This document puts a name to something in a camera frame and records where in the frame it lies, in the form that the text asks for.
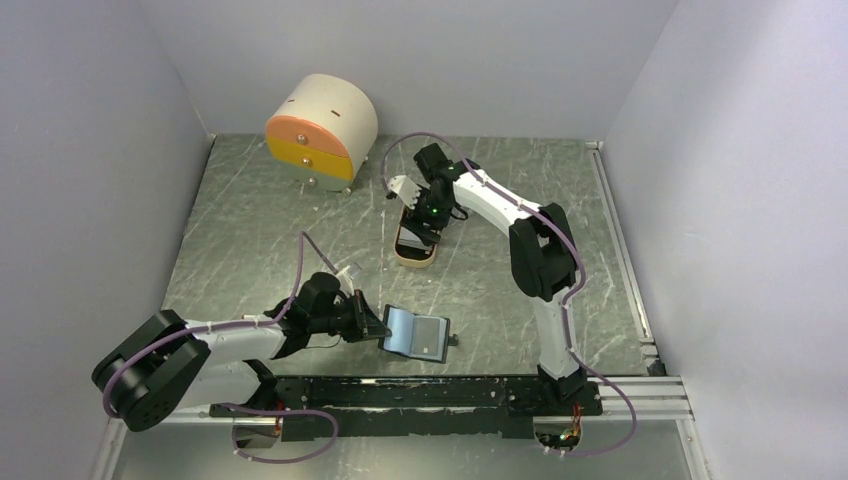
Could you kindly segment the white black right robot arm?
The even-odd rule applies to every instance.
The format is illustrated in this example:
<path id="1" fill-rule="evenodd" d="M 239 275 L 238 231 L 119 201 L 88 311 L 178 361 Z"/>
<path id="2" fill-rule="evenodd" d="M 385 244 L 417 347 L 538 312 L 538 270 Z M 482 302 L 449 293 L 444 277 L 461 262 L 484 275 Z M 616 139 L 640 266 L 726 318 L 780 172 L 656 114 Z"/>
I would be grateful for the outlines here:
<path id="1" fill-rule="evenodd" d="M 414 161 L 425 182 L 406 175 L 388 180 L 388 195 L 403 210 L 395 254 L 403 265 L 430 265 L 451 220 L 474 212 L 509 240 L 510 271 L 518 289 L 531 298 L 539 330 L 539 398 L 550 413 L 562 414 L 578 399 L 586 370 L 573 357 L 573 330 L 562 318 L 563 301 L 576 284 L 579 265 L 563 208 L 527 201 L 494 181 L 470 160 L 452 162 L 432 143 Z"/>

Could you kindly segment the black leather card holder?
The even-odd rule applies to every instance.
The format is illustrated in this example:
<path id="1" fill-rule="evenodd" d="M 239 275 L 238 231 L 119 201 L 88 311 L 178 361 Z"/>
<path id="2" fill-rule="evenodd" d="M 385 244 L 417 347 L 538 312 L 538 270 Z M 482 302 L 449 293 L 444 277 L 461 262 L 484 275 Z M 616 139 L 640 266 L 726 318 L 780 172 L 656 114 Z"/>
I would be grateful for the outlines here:
<path id="1" fill-rule="evenodd" d="M 444 364 L 448 349 L 459 345 L 447 317 L 418 314 L 387 304 L 382 322 L 390 335 L 378 341 L 378 348 L 404 358 Z"/>

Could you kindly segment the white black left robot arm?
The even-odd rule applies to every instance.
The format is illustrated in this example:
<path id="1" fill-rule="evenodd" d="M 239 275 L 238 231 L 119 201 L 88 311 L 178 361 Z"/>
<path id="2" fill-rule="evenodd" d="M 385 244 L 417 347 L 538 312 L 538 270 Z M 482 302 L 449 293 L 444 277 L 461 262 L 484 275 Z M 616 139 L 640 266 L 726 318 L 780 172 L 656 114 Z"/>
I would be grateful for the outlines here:
<path id="1" fill-rule="evenodd" d="M 202 405 L 234 404 L 261 416 L 286 404 L 269 361 L 305 349 L 316 334 L 358 343 L 391 331 L 361 290 L 318 272 L 296 294 L 252 317 L 199 322 L 162 310 L 104 357 L 91 379 L 108 415 L 133 432 Z"/>

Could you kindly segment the beige oval plastic tray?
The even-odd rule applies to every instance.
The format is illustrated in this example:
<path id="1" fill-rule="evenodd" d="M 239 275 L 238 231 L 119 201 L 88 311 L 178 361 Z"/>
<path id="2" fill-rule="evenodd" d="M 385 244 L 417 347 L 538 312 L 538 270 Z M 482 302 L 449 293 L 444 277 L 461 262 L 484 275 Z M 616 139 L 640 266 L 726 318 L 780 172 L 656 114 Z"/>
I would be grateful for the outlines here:
<path id="1" fill-rule="evenodd" d="M 404 206 L 401 210 L 401 217 L 393 244 L 395 258 L 398 264 L 404 267 L 415 269 L 427 268 L 435 261 L 437 246 L 424 245 L 417 236 L 403 226 L 403 220 L 406 218 L 407 213 L 408 208 Z"/>

